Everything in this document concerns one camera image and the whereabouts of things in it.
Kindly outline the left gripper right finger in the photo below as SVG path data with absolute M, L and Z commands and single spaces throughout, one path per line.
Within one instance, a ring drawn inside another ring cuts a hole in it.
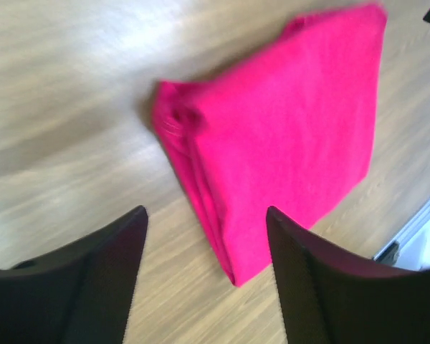
M 430 269 L 360 257 L 267 209 L 288 343 L 430 343 Z

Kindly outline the magenta t shirt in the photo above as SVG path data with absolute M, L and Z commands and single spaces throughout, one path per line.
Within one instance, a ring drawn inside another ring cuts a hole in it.
M 233 285 L 271 262 L 268 207 L 310 228 L 366 177 L 387 18 L 303 14 L 212 80 L 158 83 L 153 128 Z

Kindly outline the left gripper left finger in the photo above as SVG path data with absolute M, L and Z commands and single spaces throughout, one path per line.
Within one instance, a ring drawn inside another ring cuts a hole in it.
M 138 206 L 81 239 L 0 269 L 0 343 L 122 343 L 147 229 Z

